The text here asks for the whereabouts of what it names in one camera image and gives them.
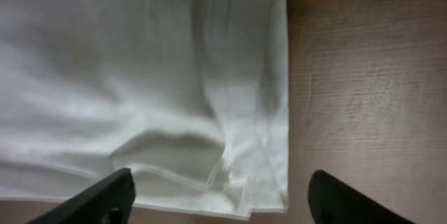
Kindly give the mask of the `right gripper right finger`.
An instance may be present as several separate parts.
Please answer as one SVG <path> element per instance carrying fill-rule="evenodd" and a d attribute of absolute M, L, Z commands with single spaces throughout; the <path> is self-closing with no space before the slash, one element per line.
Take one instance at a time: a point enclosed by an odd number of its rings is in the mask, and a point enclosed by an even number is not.
<path fill-rule="evenodd" d="M 313 173 L 307 201 L 315 224 L 413 224 L 323 170 Z"/>

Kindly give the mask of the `white t-shirt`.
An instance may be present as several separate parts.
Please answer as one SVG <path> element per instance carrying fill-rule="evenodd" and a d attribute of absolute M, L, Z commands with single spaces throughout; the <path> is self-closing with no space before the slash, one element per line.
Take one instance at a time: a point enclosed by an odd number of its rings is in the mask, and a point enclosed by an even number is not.
<path fill-rule="evenodd" d="M 1 0 L 1 199 L 288 208 L 286 0 Z"/>

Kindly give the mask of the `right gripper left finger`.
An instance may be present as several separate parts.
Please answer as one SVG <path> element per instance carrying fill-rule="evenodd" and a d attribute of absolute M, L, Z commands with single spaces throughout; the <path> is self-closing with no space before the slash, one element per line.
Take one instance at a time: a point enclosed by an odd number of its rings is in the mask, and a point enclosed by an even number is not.
<path fill-rule="evenodd" d="M 127 224 L 135 183 L 122 168 L 27 224 Z"/>

